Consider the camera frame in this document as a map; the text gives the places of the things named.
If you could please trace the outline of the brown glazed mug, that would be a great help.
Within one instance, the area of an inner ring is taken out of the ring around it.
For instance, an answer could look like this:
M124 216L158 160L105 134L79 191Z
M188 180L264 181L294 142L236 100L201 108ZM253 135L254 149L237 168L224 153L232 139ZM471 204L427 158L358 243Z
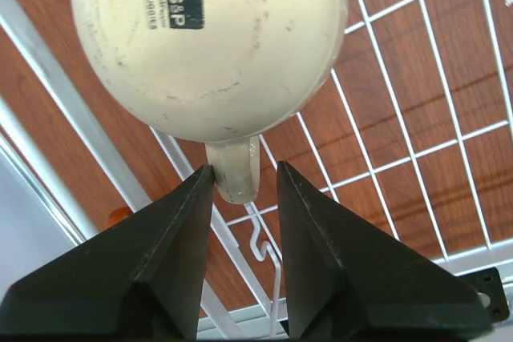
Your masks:
M112 211L107 217L107 226L112 227L132 215L129 207L119 207Z

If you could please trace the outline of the beige round mug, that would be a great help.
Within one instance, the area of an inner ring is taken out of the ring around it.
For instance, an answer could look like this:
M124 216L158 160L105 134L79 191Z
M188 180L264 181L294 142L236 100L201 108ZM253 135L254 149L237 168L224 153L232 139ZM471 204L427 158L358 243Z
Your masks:
M71 0L80 44L140 121L205 145L220 195L257 197L261 133L329 76L348 0Z

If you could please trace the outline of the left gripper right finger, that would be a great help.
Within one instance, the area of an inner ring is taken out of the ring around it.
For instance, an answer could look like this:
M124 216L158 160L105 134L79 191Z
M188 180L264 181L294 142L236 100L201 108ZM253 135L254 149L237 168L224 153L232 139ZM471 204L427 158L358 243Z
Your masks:
M311 341L469 341L492 331L477 291L277 167L289 335Z

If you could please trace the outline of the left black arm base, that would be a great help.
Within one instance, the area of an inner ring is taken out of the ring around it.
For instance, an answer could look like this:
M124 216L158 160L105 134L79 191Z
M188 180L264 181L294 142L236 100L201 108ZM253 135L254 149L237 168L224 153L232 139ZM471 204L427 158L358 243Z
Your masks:
M507 320L511 310L499 270L496 267L462 274L459 278L472 286L493 323Z

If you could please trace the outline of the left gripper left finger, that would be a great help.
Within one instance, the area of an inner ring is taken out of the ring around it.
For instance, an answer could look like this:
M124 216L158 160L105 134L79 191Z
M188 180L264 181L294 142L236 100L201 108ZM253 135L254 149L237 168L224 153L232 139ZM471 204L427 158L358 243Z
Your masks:
M12 284L1 338L196 338L212 217L213 170Z

